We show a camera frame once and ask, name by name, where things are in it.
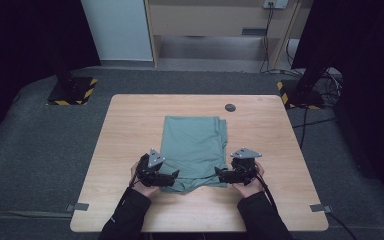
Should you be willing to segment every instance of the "teal fabric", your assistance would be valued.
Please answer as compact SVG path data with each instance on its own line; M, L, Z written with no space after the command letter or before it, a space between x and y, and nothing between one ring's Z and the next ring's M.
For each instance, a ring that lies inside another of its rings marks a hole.
M190 192L200 186L226 187L214 167L226 166L226 120L219 117L166 116L161 154L166 157L160 172L180 170L173 187L163 192Z

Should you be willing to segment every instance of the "wooden table top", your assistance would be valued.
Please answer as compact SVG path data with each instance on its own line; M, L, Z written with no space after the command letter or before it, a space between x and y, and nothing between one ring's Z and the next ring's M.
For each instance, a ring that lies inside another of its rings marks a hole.
M225 110L234 104L236 111ZM324 231L323 212L283 103L274 95L115 95L84 181L71 229L100 232L131 179L130 168L151 147L161 146L164 118L218 116L226 119L226 155L241 147L263 154L257 158L264 180L289 231ZM231 158L227 157L230 166ZM239 193L227 188L200 187L188 194L159 193L145 216L142 232L245 231L236 208Z

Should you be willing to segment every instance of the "white box on wall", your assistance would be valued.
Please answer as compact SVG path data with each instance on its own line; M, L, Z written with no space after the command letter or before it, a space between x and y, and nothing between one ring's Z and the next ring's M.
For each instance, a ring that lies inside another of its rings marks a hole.
M101 60L153 60L143 1L82 0L82 5Z

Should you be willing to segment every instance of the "black sleeve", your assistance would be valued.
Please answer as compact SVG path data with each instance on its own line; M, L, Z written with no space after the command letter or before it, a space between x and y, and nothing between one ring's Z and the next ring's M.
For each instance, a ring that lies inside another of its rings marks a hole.
M138 239L149 206L151 200L131 189L126 200L118 204L114 214L102 228L99 240Z
M238 203L250 240L293 239L280 216L274 211L264 192L259 192Z

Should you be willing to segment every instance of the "black curtain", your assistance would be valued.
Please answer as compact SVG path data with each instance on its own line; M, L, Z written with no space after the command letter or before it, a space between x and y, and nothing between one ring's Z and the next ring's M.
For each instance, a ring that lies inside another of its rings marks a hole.
M339 29L334 36L332 26ZM335 109L344 136L363 174L384 183L384 1L315 0L293 67L325 59L316 49L326 42L326 64L344 78Z
M0 122L20 88L55 74L49 52L67 70L100 65L81 1L0 0Z

